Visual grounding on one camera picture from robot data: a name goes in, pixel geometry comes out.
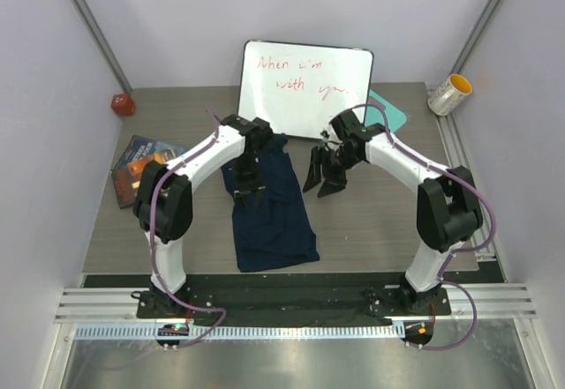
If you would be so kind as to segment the dark orange cover book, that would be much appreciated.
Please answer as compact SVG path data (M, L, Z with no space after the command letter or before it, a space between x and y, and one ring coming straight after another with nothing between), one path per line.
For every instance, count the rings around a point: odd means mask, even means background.
M172 149L165 149L113 170L111 178L117 198L117 206L120 209L125 209L133 205L137 196L143 169L149 162L156 161L160 164L164 164L176 157L177 154Z

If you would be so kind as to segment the white whiteboard with red writing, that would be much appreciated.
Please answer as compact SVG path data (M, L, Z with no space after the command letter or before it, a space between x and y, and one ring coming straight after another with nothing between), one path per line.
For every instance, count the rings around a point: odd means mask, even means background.
M237 113L275 133L319 138L334 116L367 101L373 62L369 49L250 40Z

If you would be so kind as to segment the dark blue t shirt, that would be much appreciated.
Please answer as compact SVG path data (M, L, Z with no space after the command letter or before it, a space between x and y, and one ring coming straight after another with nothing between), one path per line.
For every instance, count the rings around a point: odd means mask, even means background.
M276 135L259 157L266 189L235 199L232 228L237 268L256 273L316 262L317 236L312 230L302 190L286 151L289 138Z

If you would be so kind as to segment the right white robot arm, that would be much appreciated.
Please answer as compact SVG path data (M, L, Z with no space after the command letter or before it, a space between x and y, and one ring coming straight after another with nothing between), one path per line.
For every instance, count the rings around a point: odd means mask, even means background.
M483 225L472 174L427 159L386 123L365 126L348 109L328 123L321 144L312 149L303 190L317 189L320 198L343 191L347 171L361 163L384 169L416 195L420 243L400 279L397 301L406 312L420 313L439 294L449 256Z

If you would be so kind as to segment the blue nineteen eighty-four book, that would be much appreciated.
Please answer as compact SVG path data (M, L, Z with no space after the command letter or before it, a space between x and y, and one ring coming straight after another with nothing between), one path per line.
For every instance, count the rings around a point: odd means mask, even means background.
M141 160L149 155L165 151L167 149L174 152L176 156L182 155L187 151L186 148L181 146L174 146L166 142L141 137L139 135L133 135L123 154L118 159L116 166L124 167L130 162Z

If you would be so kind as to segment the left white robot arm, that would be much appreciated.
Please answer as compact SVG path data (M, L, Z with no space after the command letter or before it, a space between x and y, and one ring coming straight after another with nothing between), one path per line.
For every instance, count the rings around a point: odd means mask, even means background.
M274 139L270 124L232 114L215 119L214 131L177 158L143 169L132 211L145 231L151 259L151 285L139 303L176 318L186 310L219 312L188 303L183 238L193 221L193 194L222 166L233 167L234 200L258 208L266 189L259 155Z

